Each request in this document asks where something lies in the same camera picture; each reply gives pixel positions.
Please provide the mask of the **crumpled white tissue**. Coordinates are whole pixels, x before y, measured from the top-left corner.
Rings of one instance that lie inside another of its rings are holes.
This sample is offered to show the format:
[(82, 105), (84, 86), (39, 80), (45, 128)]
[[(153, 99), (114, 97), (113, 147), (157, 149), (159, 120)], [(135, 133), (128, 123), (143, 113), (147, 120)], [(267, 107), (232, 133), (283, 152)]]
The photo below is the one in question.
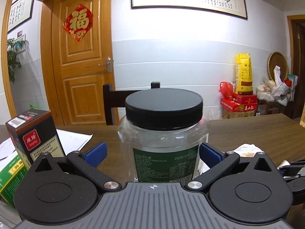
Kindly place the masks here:
[[(241, 157), (254, 157), (257, 152), (262, 152), (262, 150), (254, 144), (243, 144), (234, 149), (234, 152), (239, 154)], [(200, 159), (197, 168), (198, 173), (202, 174), (209, 169), (210, 168)]]

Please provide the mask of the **clear plastic bag on floor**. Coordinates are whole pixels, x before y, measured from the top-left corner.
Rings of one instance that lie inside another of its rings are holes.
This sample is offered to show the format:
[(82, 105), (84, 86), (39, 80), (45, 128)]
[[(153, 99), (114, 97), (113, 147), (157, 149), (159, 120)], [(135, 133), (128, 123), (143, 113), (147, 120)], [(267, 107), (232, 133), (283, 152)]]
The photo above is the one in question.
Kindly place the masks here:
[(203, 118), (206, 120), (219, 120), (222, 118), (221, 111), (214, 111), (214, 110), (204, 110), (203, 111)]

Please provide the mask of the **brown cardboard box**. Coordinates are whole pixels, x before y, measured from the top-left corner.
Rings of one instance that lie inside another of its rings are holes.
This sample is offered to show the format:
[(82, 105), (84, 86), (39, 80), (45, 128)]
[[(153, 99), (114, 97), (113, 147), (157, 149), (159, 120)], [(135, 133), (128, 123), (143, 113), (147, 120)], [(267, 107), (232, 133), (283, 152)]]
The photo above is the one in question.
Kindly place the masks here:
[(243, 117), (252, 117), (254, 116), (255, 107), (254, 106), (239, 106), (235, 111), (228, 110), (227, 108), (222, 108), (222, 118), (231, 119), (231, 118), (243, 118)]

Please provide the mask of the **red gift box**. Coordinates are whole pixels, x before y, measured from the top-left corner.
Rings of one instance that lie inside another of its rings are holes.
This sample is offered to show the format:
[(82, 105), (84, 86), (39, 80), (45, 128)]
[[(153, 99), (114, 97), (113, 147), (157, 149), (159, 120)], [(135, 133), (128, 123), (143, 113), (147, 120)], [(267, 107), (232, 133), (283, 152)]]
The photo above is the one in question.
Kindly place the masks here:
[(233, 93), (233, 101), (238, 104), (251, 104), (257, 102), (257, 95), (240, 95), (237, 93)]
[(239, 104), (226, 98), (221, 98), (221, 105), (230, 112), (248, 112), (255, 111), (258, 108), (258, 103)]

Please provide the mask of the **clear plastic jar green label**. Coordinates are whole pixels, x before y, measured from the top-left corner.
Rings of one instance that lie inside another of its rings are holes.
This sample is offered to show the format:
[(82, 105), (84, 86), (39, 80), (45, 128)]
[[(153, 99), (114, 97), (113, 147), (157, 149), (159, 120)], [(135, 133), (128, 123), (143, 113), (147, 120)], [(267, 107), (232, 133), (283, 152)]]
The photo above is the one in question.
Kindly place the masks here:
[(200, 175), (203, 165), (199, 146), (208, 142), (207, 117), (195, 125), (174, 131), (152, 131), (134, 126), (123, 117), (118, 136), (127, 168), (127, 180), (133, 182), (181, 182)]

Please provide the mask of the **black carton red label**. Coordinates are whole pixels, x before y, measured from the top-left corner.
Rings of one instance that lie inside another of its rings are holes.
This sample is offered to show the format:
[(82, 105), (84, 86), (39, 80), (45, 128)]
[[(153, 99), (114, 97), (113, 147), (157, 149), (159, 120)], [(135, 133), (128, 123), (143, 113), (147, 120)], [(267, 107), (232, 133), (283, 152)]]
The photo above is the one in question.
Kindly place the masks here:
[(6, 128), (27, 169), (43, 152), (52, 157), (66, 155), (50, 111), (27, 110), (6, 122)]

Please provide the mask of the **red plastic bag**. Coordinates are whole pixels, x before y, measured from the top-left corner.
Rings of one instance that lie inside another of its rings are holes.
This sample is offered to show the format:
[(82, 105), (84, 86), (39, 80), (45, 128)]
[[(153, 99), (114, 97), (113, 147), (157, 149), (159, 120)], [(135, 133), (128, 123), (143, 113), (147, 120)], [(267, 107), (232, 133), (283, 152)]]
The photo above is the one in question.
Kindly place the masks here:
[(223, 98), (232, 100), (234, 94), (234, 86), (231, 82), (221, 82), (219, 92)]

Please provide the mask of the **red gift box upper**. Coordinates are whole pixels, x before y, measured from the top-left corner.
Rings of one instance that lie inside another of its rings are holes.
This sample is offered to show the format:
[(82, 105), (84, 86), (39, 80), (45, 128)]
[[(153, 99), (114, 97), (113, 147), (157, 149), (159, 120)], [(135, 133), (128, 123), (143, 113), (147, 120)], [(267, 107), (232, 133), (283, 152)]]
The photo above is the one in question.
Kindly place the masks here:
[(240, 95), (237, 93), (233, 93), (233, 101), (238, 104), (251, 104), (257, 102), (257, 95)]

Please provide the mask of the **yellow tall bag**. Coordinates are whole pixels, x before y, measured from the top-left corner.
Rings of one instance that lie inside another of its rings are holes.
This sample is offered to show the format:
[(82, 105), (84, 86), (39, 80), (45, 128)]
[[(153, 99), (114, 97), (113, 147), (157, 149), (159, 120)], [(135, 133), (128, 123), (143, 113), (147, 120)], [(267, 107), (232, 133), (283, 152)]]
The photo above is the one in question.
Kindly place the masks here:
[(235, 93), (239, 95), (252, 95), (253, 78), (252, 65), (249, 53), (236, 55), (236, 87)]

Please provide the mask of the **green carton box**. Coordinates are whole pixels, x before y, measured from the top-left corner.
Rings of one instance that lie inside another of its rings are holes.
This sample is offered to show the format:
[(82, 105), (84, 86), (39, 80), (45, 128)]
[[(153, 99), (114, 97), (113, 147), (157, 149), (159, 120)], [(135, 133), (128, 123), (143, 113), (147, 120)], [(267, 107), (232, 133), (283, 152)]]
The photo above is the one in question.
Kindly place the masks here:
[(1, 197), (12, 207), (15, 191), (26, 174), (27, 168), (16, 152), (1, 161)]

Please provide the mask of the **pile of white plastic bags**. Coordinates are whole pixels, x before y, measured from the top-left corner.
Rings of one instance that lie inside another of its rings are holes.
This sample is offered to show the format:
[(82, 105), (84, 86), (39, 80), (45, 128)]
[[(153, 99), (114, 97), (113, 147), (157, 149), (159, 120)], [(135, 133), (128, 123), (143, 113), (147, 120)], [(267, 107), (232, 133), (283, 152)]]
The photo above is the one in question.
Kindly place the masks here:
[(282, 106), (287, 106), (288, 102), (294, 101), (295, 90), (298, 82), (298, 77), (289, 74), (287, 78), (282, 81), (281, 68), (275, 66), (274, 81), (268, 80), (266, 77), (262, 78), (261, 85), (256, 87), (256, 95), (260, 101), (276, 101)]

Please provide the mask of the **round woven bamboo basket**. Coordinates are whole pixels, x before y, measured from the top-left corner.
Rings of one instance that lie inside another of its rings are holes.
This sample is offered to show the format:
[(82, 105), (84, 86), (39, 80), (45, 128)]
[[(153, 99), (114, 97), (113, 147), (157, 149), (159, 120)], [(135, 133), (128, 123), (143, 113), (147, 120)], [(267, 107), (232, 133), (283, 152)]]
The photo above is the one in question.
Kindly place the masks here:
[(270, 80), (275, 80), (274, 69), (280, 67), (281, 81), (284, 81), (288, 75), (288, 64), (285, 56), (280, 52), (272, 52), (267, 60), (267, 73)]

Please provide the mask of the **green potted plant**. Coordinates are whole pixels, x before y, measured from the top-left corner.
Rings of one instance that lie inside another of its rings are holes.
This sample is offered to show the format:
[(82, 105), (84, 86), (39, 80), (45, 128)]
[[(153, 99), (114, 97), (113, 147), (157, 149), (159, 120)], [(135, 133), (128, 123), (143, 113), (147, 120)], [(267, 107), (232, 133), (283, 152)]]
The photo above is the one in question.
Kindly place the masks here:
[(14, 49), (14, 41), (14, 38), (7, 40), (8, 74), (11, 83), (15, 83), (15, 72), (21, 68), (21, 63), (18, 61), (17, 53)]

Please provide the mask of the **red fu door decoration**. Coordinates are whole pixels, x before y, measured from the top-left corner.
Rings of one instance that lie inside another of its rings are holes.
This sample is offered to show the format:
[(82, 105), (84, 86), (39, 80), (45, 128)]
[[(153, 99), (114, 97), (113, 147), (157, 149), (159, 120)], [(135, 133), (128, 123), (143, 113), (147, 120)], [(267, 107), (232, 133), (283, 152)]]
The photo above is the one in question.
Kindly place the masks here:
[(83, 4), (79, 4), (65, 19), (61, 27), (80, 42), (91, 29), (93, 22), (92, 12)]

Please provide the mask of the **framed calligraphy in hallway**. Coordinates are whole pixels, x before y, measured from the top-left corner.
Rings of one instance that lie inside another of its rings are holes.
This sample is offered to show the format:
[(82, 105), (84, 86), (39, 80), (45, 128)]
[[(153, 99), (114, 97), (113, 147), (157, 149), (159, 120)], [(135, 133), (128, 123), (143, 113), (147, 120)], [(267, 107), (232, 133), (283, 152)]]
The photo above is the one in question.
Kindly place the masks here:
[(17, 0), (10, 9), (8, 32), (31, 18), (34, 0)]

